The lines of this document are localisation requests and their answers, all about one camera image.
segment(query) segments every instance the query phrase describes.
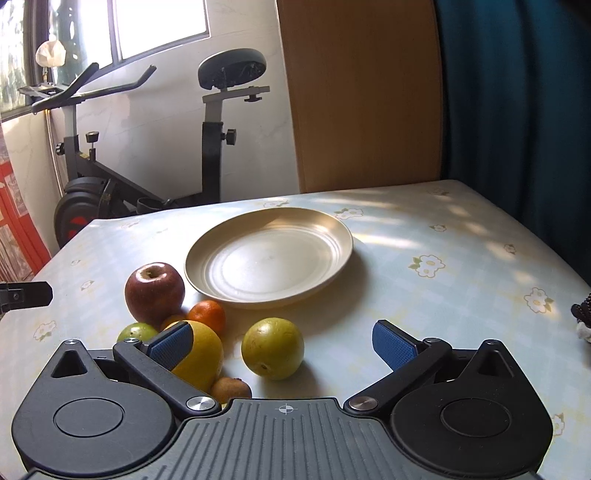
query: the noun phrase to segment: floral tablecloth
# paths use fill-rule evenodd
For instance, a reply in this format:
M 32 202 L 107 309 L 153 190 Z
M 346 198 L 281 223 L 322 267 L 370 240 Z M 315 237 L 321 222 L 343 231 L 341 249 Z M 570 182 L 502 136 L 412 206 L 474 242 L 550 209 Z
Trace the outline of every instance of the floral tablecloth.
M 355 251 L 339 277 L 313 297 L 264 311 L 228 308 L 225 374 L 256 397 L 333 396 L 341 403 L 390 372 L 373 352 L 371 329 L 386 318 L 416 338 L 477 348 L 502 340 L 547 407 L 554 438 L 540 469 L 545 480 L 591 477 L 591 345 L 579 340 L 570 306 L 589 286 L 513 218 L 461 183 L 302 194 L 96 220 L 36 276 L 54 288 L 45 308 L 0 322 L 0 473 L 23 473 L 11 440 L 12 417 L 60 342 L 79 338 L 110 348 L 133 321 L 124 300 L 129 274 L 164 261 L 183 271 L 195 240 L 250 210 L 305 207 L 344 221 Z M 185 308 L 200 296 L 187 283 Z M 299 325 L 304 364 L 283 382 L 265 382 L 240 358 L 254 321 L 285 317 Z

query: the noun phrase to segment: white object on windowsill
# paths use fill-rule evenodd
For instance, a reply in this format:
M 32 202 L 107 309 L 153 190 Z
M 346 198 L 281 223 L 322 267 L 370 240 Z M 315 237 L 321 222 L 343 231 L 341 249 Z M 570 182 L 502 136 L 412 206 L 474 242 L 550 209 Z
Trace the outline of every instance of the white object on windowsill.
M 59 40 L 48 40 L 39 45 L 35 61 L 41 67 L 61 67 L 66 62 L 66 49 Z

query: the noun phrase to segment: wooden door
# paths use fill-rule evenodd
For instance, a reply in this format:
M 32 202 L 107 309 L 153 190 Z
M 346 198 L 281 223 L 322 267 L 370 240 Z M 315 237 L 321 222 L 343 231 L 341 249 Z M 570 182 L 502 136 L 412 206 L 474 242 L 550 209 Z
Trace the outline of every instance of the wooden door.
M 277 0 L 302 192 L 437 180 L 431 0 Z

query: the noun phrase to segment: metal pipe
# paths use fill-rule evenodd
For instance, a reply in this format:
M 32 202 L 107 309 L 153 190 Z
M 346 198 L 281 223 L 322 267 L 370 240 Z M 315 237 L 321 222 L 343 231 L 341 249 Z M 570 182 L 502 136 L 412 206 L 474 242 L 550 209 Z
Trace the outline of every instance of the metal pipe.
M 43 110 L 45 115 L 45 125 L 47 127 L 47 138 L 49 139 L 49 152 L 51 154 L 51 162 L 53 163 L 53 171 L 56 175 L 57 188 L 60 191 L 60 198 L 64 196 L 64 184 L 61 181 L 60 166 L 57 162 L 56 143 L 53 136 L 53 126 L 51 122 L 51 110 Z

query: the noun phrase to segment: red apple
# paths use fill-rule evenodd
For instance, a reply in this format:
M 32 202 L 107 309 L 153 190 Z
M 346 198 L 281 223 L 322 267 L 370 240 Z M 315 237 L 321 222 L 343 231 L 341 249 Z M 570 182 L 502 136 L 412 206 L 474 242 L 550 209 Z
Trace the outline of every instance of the red apple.
M 168 263 L 139 267 L 125 284 L 125 302 L 133 318 L 156 329 L 167 317 L 180 311 L 183 299 L 183 278 Z

